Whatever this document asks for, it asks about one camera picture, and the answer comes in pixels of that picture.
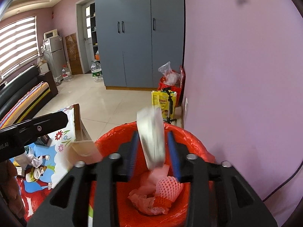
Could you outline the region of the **person's left hand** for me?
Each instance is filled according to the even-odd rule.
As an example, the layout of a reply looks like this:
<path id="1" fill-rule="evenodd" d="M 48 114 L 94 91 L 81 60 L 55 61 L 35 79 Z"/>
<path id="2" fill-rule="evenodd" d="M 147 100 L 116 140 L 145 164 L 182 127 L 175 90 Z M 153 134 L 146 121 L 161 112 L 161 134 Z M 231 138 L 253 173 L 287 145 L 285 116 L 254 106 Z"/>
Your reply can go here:
<path id="1" fill-rule="evenodd" d="M 7 199 L 8 207 L 18 218 L 23 218 L 25 207 L 20 196 L 16 176 L 16 167 L 10 160 L 1 162 L 1 189 Z"/>

